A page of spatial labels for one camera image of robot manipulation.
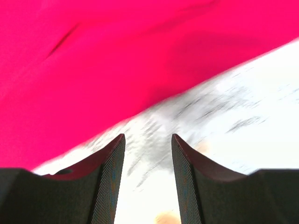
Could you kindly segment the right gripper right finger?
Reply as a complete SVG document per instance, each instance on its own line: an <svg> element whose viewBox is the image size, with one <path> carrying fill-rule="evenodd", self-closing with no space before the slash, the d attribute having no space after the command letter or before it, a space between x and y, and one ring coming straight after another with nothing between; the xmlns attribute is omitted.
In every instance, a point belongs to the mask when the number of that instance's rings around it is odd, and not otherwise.
<svg viewBox="0 0 299 224"><path fill-rule="evenodd" d="M296 224L299 172L260 169L244 175L171 139L181 222L184 224Z"/></svg>

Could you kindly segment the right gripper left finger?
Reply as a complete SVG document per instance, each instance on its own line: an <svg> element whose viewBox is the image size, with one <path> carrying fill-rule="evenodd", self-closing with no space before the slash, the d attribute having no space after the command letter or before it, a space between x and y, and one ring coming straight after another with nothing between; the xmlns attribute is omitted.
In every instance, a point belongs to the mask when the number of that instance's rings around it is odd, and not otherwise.
<svg viewBox="0 0 299 224"><path fill-rule="evenodd" d="M53 175L1 169L1 223L112 224L125 144L120 134L101 150Z"/></svg>

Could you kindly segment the red t shirt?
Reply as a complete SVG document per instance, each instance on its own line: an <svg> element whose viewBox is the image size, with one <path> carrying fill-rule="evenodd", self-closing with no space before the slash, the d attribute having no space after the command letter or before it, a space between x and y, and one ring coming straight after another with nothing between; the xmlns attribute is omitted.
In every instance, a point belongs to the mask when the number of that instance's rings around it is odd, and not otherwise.
<svg viewBox="0 0 299 224"><path fill-rule="evenodd" d="M0 165L33 170L298 36L296 0L3 0Z"/></svg>

